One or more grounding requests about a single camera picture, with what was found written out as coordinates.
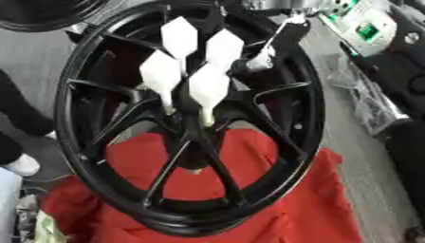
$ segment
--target wheel spoke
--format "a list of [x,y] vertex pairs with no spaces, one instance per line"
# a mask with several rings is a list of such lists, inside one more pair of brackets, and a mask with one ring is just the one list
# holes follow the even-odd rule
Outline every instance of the wheel spoke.
[[304,88],[310,85],[311,85],[310,82],[277,85],[277,86],[268,88],[266,90],[257,92],[254,96],[254,100],[256,103],[265,103],[270,100],[279,98],[279,96],[283,96],[287,94],[287,92],[290,92],[292,90],[299,89],[299,88]]
[[170,175],[173,173],[177,166],[178,159],[183,154],[183,152],[188,148],[190,140],[186,140],[185,138],[181,140],[176,149],[171,153],[168,157],[168,160],[165,162],[164,166],[162,166],[159,174],[152,182],[149,191],[147,192],[144,200],[143,206],[148,207],[152,204],[152,200],[155,198],[156,201],[161,201],[163,199],[163,189],[164,185],[167,182]]
[[85,154],[90,156],[93,154],[97,155],[104,146],[135,122],[154,122],[155,118],[150,116],[148,111],[155,106],[160,107],[160,101],[158,99],[149,99],[140,103],[129,104],[92,140],[92,142],[85,148]]
[[217,173],[220,178],[223,186],[226,189],[226,198],[236,205],[241,205],[246,203],[244,196],[242,195],[239,186],[234,181],[231,173],[226,168],[222,160],[220,159],[219,153],[211,144],[211,142],[207,139],[204,139],[201,142],[203,149],[207,152],[208,162],[213,168],[213,170]]
[[221,7],[217,2],[215,2],[215,6],[210,9],[205,23],[203,31],[207,34],[214,33],[226,25],[225,16],[221,13]]
[[69,79],[67,84],[71,88],[75,88],[76,85],[85,85],[85,86],[95,87],[98,89],[120,93],[122,95],[129,97],[133,103],[137,103],[138,101],[141,100],[141,92],[142,92],[141,90],[137,90],[137,89],[121,86],[121,85],[101,83],[101,82],[88,81],[88,80],[76,80],[76,79]]
[[280,149],[284,154],[288,154],[298,160],[305,159],[305,152],[295,144],[295,142],[282,129],[269,118],[255,103],[246,103],[243,105],[248,113],[249,121],[260,128],[267,135],[278,142]]

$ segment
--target red fabric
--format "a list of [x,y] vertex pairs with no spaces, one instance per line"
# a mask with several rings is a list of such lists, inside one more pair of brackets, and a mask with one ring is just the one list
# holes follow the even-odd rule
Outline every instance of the red fabric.
[[[108,161],[125,178],[146,189],[167,159],[157,134],[142,134],[111,145]],[[240,187],[253,183],[270,167],[276,146],[268,137],[248,129],[231,130],[220,157]],[[341,157],[322,149],[305,178],[283,199],[241,226],[202,238],[180,238],[146,229],[102,203],[75,177],[68,178],[45,199],[42,208],[52,215],[71,243],[358,243],[361,242],[350,205],[335,171]],[[177,169],[165,186],[168,198],[199,200],[223,196],[211,168],[198,176]]]

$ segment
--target white block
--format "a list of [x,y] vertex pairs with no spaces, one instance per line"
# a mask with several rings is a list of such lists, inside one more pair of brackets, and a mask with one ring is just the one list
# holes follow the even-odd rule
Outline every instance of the white block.
[[202,120],[206,126],[214,123],[213,109],[226,98],[230,78],[212,64],[202,66],[190,79],[191,97],[202,106]]
[[227,72],[242,55],[244,41],[223,28],[207,42],[207,61]]
[[197,50],[197,29],[185,18],[178,17],[161,28],[162,45],[180,61],[186,72],[186,57]]
[[172,91],[181,81],[179,62],[157,50],[140,66],[140,74],[145,86],[161,96],[166,112],[172,112]]

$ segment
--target gray floor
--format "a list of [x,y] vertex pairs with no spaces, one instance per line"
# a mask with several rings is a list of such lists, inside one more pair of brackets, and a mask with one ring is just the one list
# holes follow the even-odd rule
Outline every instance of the gray floor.
[[[323,146],[343,155],[340,175],[364,242],[402,242],[404,230],[417,224],[412,206],[382,145],[357,124],[348,96],[327,83],[326,77],[335,68],[335,58],[331,56],[338,51],[331,43],[336,40],[319,23],[314,26],[316,30],[308,36],[304,47],[323,78],[327,106]],[[56,83],[71,51],[72,45],[61,31],[23,34],[0,30],[0,67],[12,76],[31,103],[49,117]],[[69,173],[54,142],[30,138],[13,129],[3,117],[0,130],[22,142],[28,153],[42,162],[42,172],[32,179],[46,180]]]

